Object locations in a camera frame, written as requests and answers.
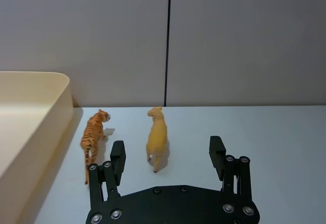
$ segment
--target cream tray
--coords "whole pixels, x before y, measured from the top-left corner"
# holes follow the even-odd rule
[[[69,78],[0,72],[0,216],[16,223],[73,114]]]

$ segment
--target tiger leg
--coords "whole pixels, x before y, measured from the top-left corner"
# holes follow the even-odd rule
[[[84,148],[84,155],[85,155],[85,184],[88,184],[88,166],[90,161],[90,149],[91,146],[86,146]]]
[[[104,134],[103,128],[100,129],[99,135],[102,140],[106,139],[106,135]]]
[[[92,156],[91,156],[91,164],[95,163],[98,153],[98,142],[94,143]]]

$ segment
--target toy tiger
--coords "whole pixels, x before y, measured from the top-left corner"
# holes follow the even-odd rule
[[[158,165],[165,153],[166,143],[168,140],[167,125],[164,121],[162,107],[154,107],[147,112],[147,115],[153,118],[153,126],[148,136],[146,144],[147,160],[151,160],[151,156],[155,156],[153,171],[158,171]]]
[[[88,184],[88,166],[96,161],[98,152],[98,141],[105,139],[106,136],[103,132],[103,122],[107,122],[111,116],[101,109],[89,118],[87,126],[84,130],[83,137],[81,138],[80,146],[84,151],[85,155],[85,166],[86,166],[86,179],[85,184]]]

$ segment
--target tiger head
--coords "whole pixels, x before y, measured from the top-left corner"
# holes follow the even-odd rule
[[[107,122],[107,121],[109,121],[109,119],[111,119],[111,116],[108,114],[108,112],[105,112],[101,109],[98,110],[98,114],[100,114],[102,116],[103,122]]]

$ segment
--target white table surface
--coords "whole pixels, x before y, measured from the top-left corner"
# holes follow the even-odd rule
[[[209,137],[219,135],[227,154],[251,159],[252,195],[260,223],[325,223],[326,106],[163,108],[170,156],[167,167],[157,174],[145,153],[152,125],[149,108],[102,109],[112,116],[104,128],[115,131],[102,145],[104,159],[100,157],[98,163],[109,159],[114,141],[124,140],[127,158],[118,187],[121,195],[157,185],[220,190],[222,184],[208,154]],[[83,108],[34,223],[85,223],[90,200],[79,142],[86,121],[97,110]]]

